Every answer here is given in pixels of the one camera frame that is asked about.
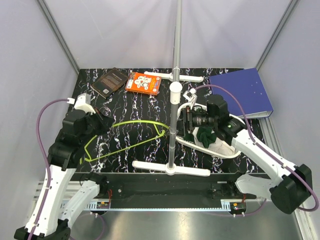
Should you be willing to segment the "green and white t shirt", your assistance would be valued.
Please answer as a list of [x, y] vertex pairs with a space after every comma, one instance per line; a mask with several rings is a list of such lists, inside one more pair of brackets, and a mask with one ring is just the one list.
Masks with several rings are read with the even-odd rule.
[[234, 147], [220, 140], [211, 127], [196, 127], [193, 132], [196, 146], [224, 156], [232, 156], [236, 153]]

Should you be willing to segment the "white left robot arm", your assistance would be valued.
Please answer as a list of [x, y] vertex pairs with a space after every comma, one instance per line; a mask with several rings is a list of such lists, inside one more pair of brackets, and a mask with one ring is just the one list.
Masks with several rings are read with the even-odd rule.
[[48, 150], [49, 172], [34, 211], [27, 222], [14, 233], [16, 240], [67, 240], [81, 212], [93, 198], [108, 193], [107, 177], [91, 172], [80, 189], [62, 206], [67, 186], [85, 155], [85, 145], [95, 136], [109, 131], [113, 120], [97, 109], [69, 111], [62, 121], [54, 144]]

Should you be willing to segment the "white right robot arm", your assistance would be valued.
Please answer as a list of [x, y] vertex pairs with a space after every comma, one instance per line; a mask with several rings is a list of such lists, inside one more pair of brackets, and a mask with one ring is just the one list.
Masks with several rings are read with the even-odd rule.
[[209, 141], [203, 138], [215, 135], [248, 156], [268, 175], [264, 179], [241, 174], [227, 185], [230, 197], [255, 195], [271, 200], [280, 211], [291, 214], [311, 196], [311, 169], [305, 164], [297, 166], [263, 144], [243, 120], [229, 113], [228, 104], [221, 95], [211, 95], [206, 106], [196, 104], [197, 96], [191, 91], [186, 91], [183, 97], [188, 104], [178, 111], [180, 136], [197, 132], [195, 140], [206, 148]]

